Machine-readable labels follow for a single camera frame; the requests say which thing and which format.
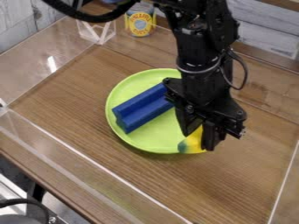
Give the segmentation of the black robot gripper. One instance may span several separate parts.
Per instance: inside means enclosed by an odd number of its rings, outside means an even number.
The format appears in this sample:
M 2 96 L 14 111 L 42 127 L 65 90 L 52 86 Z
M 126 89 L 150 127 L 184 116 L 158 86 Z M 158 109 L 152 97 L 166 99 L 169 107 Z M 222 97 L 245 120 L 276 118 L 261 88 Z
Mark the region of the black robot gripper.
M 210 70 L 182 71 L 180 78 L 166 77 L 162 85 L 164 97 L 174 106 L 181 133 L 186 137 L 202 127 L 200 145 L 213 151 L 226 135 L 240 138 L 244 131 L 247 112 L 230 96 L 232 65 L 216 66 Z

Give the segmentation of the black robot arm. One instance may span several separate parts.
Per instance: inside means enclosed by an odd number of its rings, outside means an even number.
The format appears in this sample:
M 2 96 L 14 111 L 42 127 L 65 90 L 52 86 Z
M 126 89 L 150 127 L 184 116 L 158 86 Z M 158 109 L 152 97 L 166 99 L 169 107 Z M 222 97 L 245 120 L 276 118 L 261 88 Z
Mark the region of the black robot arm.
M 247 112 L 230 96 L 232 64 L 243 59 L 230 49 L 239 22 L 226 0 L 149 0 L 174 36 L 177 78 L 166 77 L 112 108 L 116 124 L 129 133 L 168 109 L 184 135 L 177 151 L 213 151 L 226 136 L 240 138 Z

